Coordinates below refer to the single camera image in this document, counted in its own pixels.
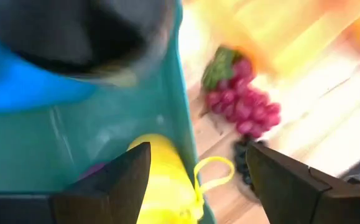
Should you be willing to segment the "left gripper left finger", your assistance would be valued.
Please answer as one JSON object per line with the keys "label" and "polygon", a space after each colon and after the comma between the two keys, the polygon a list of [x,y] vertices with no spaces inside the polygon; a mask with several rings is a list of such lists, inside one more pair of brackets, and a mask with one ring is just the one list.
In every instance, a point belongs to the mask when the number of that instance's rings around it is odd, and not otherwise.
{"label": "left gripper left finger", "polygon": [[150,149],[143,142],[63,190],[0,192],[0,224],[136,224]]}

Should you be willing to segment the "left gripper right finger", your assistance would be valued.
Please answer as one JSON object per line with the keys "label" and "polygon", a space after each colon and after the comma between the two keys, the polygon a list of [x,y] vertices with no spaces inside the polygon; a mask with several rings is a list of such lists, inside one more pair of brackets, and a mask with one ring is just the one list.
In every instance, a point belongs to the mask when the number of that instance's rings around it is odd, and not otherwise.
{"label": "left gripper right finger", "polygon": [[270,224],[360,224],[360,186],[262,144],[246,162]]}

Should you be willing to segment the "yellow plastic bottle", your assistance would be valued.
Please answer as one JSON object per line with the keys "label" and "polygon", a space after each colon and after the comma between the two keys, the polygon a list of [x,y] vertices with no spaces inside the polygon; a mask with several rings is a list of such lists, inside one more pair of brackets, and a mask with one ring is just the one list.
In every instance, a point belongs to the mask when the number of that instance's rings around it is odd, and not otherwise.
{"label": "yellow plastic bottle", "polygon": [[[229,182],[235,173],[234,164],[219,156],[203,159],[193,169],[192,182],[171,140],[160,134],[145,134],[136,138],[128,149],[143,142],[150,144],[150,172],[136,224],[198,224],[204,215],[203,194]],[[210,162],[226,164],[229,174],[200,184],[198,173]]]}

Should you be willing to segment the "teal plastic bin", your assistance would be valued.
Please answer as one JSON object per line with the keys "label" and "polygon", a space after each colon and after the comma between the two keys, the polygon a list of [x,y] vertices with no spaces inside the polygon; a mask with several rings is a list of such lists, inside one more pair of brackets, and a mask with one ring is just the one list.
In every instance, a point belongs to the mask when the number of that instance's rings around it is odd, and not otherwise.
{"label": "teal plastic bin", "polygon": [[[0,112],[0,192],[53,192],[80,180],[92,165],[129,151],[139,136],[171,140],[193,182],[197,165],[185,79],[178,52],[181,0],[164,56],[139,75],[83,80],[96,87],[83,100]],[[215,224],[208,204],[198,224]]]}

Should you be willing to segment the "blue plastic bottle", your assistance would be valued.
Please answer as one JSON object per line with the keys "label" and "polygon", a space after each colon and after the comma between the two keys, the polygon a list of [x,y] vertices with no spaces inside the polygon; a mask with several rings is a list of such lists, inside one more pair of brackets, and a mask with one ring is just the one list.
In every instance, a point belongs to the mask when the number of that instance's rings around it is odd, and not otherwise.
{"label": "blue plastic bottle", "polygon": [[0,44],[0,112],[83,100],[95,89],[38,68]]}

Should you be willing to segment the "clear bottle black cap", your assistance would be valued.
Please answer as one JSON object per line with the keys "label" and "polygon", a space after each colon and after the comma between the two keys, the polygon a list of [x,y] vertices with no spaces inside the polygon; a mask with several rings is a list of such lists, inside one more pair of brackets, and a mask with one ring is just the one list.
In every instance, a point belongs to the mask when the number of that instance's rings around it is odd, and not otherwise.
{"label": "clear bottle black cap", "polygon": [[167,48],[175,0],[0,0],[0,42],[83,80],[139,75]]}

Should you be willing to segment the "dark toy grape bunch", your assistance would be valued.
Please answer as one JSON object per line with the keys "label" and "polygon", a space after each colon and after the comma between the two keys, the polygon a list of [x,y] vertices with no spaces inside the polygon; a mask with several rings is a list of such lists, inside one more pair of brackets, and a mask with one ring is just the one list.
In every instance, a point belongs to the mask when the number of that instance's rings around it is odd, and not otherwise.
{"label": "dark toy grape bunch", "polygon": [[258,198],[255,186],[252,183],[249,167],[246,162],[246,152],[248,150],[248,144],[253,142],[254,139],[248,135],[244,135],[241,139],[233,143],[235,168],[238,174],[241,176],[240,191],[247,197]]}

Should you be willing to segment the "red toy grape bunch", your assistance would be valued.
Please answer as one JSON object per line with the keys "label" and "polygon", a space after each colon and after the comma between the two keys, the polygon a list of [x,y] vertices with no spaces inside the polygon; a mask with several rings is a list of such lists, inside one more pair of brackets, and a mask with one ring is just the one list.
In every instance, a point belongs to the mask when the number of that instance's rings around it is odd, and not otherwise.
{"label": "red toy grape bunch", "polygon": [[201,79],[208,109],[234,123],[239,134],[260,138],[281,122],[281,105],[253,86],[256,71],[248,57],[217,48]]}

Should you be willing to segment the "orange translucent container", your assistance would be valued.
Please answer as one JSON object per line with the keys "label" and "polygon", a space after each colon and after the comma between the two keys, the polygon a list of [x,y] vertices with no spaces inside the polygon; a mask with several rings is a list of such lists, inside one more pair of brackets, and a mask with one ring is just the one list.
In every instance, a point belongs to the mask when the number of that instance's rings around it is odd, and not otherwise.
{"label": "orange translucent container", "polygon": [[360,0],[195,0],[219,41],[256,69],[295,73],[360,17]]}

